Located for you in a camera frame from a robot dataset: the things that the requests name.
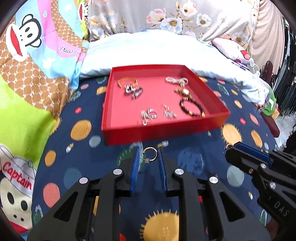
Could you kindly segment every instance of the red tray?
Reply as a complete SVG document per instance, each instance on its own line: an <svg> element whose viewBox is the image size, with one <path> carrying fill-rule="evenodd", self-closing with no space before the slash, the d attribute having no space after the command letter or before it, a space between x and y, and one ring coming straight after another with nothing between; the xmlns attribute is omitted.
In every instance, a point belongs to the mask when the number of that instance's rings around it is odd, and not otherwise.
<svg viewBox="0 0 296 241"><path fill-rule="evenodd" d="M179 106L182 96L174 90L180 86L165 81L165 78L186 77L188 89L199 102L205 117L192 117L185 114ZM124 95L124 87L118 87L118 79L135 77L143 93L136 100ZM164 116L163 103L177 114L177 119ZM192 112L198 109L191 103L184 105ZM141 110L155 109L158 117L143 126ZM135 65L112 68L102 117L102 131L109 145L162 139L220 128L230 111L191 70L183 65Z"/></svg>

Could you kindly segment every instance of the pink fabric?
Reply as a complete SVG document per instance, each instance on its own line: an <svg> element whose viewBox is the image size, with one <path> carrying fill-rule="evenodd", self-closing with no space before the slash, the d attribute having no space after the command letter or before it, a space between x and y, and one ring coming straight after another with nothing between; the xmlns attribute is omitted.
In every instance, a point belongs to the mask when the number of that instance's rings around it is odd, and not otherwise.
<svg viewBox="0 0 296 241"><path fill-rule="evenodd" d="M259 16L248 53L253 54L255 64L262 68L268 60L277 74L284 57L284 25L281 12L270 0L261 0Z"/></svg>

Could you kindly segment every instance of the white pillow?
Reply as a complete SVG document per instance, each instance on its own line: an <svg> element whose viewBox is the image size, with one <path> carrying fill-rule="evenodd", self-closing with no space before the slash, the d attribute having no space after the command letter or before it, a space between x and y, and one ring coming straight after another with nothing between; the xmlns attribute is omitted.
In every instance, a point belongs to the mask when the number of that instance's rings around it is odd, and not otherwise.
<svg viewBox="0 0 296 241"><path fill-rule="evenodd" d="M250 55L238 43L229 39L221 39L221 38L214 38L212 43L227 58L232 59L236 62L240 62L245 65L250 64L250 60L251 60Z"/></svg>

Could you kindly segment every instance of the colorful quilt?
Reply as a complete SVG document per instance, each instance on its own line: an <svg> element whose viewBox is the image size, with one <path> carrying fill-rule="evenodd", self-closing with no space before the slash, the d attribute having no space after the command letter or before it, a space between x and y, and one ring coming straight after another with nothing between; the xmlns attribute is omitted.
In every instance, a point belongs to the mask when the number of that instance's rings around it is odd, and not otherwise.
<svg viewBox="0 0 296 241"><path fill-rule="evenodd" d="M0 37L0 198L19 233L32 228L37 167L78 88L87 10L83 0L28 0Z"/></svg>
<svg viewBox="0 0 296 241"><path fill-rule="evenodd" d="M117 146L106 145L101 131L108 77L81 81L76 94L61 114L61 125L50 136L42 155L33 194L33 225L81 177L91 180L101 178L129 158L130 149L139 147L142 153L146 147L159 146L165 148L169 159L176 160L180 168L195 177L218 177L265 225L270 217L257 203L259 192L252 184L251 176L226 161L225 146L242 141L259 151L271 151L277 148L276 142L260 113L240 89L221 80L201 79L231 111L221 128ZM142 154L140 157L153 158L153 154ZM140 162L134 195L121 198L119 203L121 241L178 240L178 198L165 196L158 161ZM99 198L95 202L94 214L97 205L100 205Z"/></svg>

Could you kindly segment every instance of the beaded bracelet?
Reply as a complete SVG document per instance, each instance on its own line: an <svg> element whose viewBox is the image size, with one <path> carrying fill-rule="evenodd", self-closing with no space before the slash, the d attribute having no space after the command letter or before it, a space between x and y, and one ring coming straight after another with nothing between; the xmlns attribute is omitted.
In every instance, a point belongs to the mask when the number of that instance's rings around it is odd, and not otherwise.
<svg viewBox="0 0 296 241"><path fill-rule="evenodd" d="M192 111L190 110L187 110L184 106L184 101L189 101L193 104L195 104L199 110L200 110L200 114L196 114L196 113L193 113ZM205 113L204 113L204 109L203 107L197 102L195 101L194 99L192 98L189 98L189 97L184 97L183 99L180 100L180 107L182 109L182 111L184 111L186 114L189 114L191 116L202 116L202 117L205 117Z"/></svg>

